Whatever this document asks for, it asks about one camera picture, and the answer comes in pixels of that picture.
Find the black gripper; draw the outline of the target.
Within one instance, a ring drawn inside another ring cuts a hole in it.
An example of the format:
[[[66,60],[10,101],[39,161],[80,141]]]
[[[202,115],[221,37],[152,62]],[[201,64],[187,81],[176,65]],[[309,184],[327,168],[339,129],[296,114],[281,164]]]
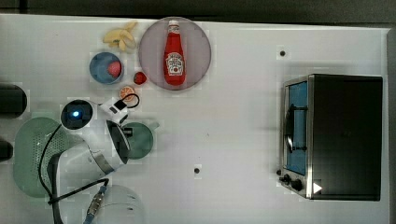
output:
[[[125,128],[125,129],[123,130],[123,133],[124,133],[126,136],[132,136],[132,135],[133,135],[133,129],[132,129],[132,128]]]

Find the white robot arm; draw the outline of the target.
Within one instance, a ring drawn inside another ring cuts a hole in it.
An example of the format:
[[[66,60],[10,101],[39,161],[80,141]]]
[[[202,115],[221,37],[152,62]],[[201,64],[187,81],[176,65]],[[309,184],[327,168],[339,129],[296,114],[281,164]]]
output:
[[[64,106],[62,128],[81,141],[54,155],[48,165],[55,224],[145,224],[138,196],[108,179],[129,160],[131,149],[121,128],[127,117],[127,104],[114,98]]]

